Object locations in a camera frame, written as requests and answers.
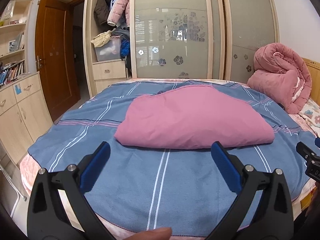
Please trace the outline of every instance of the silver bolt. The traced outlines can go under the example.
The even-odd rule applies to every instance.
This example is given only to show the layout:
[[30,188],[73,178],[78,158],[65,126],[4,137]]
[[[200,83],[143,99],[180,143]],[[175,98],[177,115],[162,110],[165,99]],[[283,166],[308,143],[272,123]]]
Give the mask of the silver bolt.
[[45,173],[45,168],[39,169],[38,173],[39,173],[40,175],[44,174],[44,173]]
[[246,165],[246,166],[245,166],[245,170],[246,170],[246,171],[253,171],[254,168],[253,168],[253,166],[251,166],[251,165]]
[[282,171],[281,169],[276,169],[276,174],[282,175],[282,174],[283,174],[283,171]]
[[77,166],[75,166],[74,164],[70,164],[67,169],[68,171],[74,171],[76,168]]

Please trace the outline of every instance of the plastic storage box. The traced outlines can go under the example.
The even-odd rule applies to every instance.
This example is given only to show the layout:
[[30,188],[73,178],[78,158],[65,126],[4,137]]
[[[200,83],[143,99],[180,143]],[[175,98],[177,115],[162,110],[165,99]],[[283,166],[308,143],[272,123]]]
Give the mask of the plastic storage box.
[[98,61],[120,59],[121,38],[111,38],[102,47],[95,48]]

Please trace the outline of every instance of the drawer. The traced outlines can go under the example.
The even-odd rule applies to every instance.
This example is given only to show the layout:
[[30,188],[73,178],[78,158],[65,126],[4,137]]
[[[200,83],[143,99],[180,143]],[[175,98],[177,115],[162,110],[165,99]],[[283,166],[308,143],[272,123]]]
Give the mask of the drawer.
[[3,114],[10,107],[17,103],[13,87],[10,86],[0,92],[0,114]]
[[100,93],[102,90],[106,89],[108,86],[111,86],[114,83],[126,81],[126,78],[114,78],[114,79],[105,79],[105,80],[96,80],[97,93]]
[[94,80],[126,77],[124,60],[93,64],[92,68]]
[[13,85],[14,94],[16,96],[17,102],[33,93],[41,90],[40,81],[38,74],[21,80],[19,83]]

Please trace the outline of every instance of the folded pink cloth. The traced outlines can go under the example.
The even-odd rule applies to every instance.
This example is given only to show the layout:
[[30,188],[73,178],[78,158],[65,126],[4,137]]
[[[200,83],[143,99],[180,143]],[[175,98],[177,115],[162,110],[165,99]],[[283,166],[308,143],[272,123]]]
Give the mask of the folded pink cloth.
[[281,43],[261,47],[253,60],[256,71],[247,85],[282,104],[288,114],[298,114],[307,102],[312,87],[311,75],[304,60]]
[[147,148],[201,149],[271,143],[272,127],[248,103],[209,85],[142,95],[129,106],[115,138]]

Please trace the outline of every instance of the brown door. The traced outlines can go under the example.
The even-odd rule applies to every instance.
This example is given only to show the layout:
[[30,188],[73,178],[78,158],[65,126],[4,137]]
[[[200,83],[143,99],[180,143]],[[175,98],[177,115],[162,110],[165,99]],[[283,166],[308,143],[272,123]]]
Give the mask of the brown door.
[[37,70],[45,101],[55,121],[80,100],[69,5],[57,0],[40,0],[35,42]]

